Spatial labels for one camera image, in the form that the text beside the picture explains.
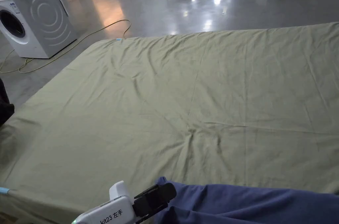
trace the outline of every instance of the washing machine label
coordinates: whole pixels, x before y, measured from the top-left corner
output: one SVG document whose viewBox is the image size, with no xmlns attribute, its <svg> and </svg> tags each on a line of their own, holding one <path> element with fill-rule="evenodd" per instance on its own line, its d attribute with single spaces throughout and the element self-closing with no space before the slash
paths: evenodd
<svg viewBox="0 0 339 224">
<path fill-rule="evenodd" d="M 14 10 L 15 14 L 19 14 L 19 13 L 20 13 L 19 9 L 17 8 L 17 6 L 15 5 L 14 2 L 11 2 L 11 3 L 10 3 L 10 6 L 11 6 L 12 9 Z"/>
</svg>

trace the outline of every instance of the black cloth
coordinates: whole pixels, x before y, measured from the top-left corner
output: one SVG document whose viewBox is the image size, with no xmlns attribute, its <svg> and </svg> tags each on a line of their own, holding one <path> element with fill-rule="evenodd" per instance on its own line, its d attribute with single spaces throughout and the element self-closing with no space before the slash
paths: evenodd
<svg viewBox="0 0 339 224">
<path fill-rule="evenodd" d="M 14 114 L 14 105 L 8 99 L 5 86 L 0 79 L 0 126 Z"/>
</svg>

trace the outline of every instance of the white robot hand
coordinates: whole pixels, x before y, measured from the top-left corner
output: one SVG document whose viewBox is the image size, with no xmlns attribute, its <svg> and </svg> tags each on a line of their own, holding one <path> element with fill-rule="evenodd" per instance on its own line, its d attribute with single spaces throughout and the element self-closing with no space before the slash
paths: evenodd
<svg viewBox="0 0 339 224">
<path fill-rule="evenodd" d="M 110 201 L 79 215 L 72 224 L 139 224 L 168 207 L 176 195 L 174 185 L 165 183 L 131 199 L 121 181 L 110 188 Z"/>
</svg>

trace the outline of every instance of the washing machine drum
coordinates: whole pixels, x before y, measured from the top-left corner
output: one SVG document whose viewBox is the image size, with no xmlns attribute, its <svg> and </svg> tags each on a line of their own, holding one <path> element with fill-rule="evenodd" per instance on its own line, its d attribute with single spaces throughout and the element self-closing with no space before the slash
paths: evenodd
<svg viewBox="0 0 339 224">
<path fill-rule="evenodd" d="M 11 12 L 0 10 L 0 21 L 3 26 L 15 37 L 24 38 L 25 29 L 18 18 Z"/>
</svg>

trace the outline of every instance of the light blue pipe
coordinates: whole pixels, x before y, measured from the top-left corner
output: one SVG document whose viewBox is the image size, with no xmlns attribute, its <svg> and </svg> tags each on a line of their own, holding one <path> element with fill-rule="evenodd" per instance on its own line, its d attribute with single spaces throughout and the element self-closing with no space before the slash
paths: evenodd
<svg viewBox="0 0 339 224">
<path fill-rule="evenodd" d="M 0 194 L 7 194 L 10 189 L 0 187 Z"/>
</svg>

